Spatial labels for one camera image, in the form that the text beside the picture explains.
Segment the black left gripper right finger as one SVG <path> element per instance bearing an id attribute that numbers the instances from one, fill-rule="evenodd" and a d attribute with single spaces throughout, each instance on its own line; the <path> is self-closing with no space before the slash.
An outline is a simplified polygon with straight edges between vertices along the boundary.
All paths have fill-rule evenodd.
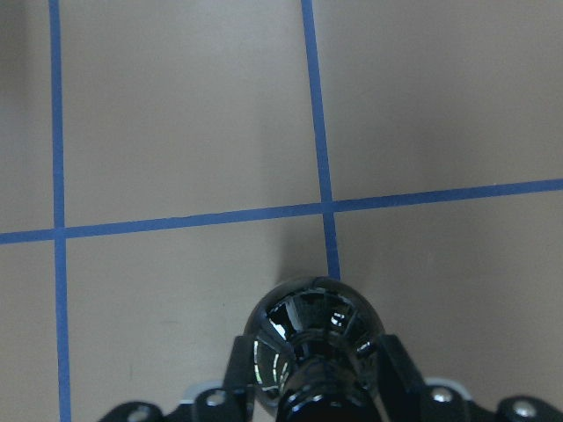
<path id="1" fill-rule="evenodd" d="M 390 421 L 561 421 L 562 410 L 530 396 L 488 410 L 446 382 L 426 382 L 395 335 L 378 338 L 378 387 Z"/>

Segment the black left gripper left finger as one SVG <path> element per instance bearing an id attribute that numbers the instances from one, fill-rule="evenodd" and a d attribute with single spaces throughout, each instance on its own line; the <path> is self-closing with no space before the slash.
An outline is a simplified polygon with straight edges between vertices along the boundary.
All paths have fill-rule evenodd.
<path id="1" fill-rule="evenodd" d="M 253 339 L 234 339 L 229 362 L 219 386 L 192 390 L 168 414 L 155 404 L 133 401 L 111 409 L 103 421 L 250 421 L 254 408 Z"/>

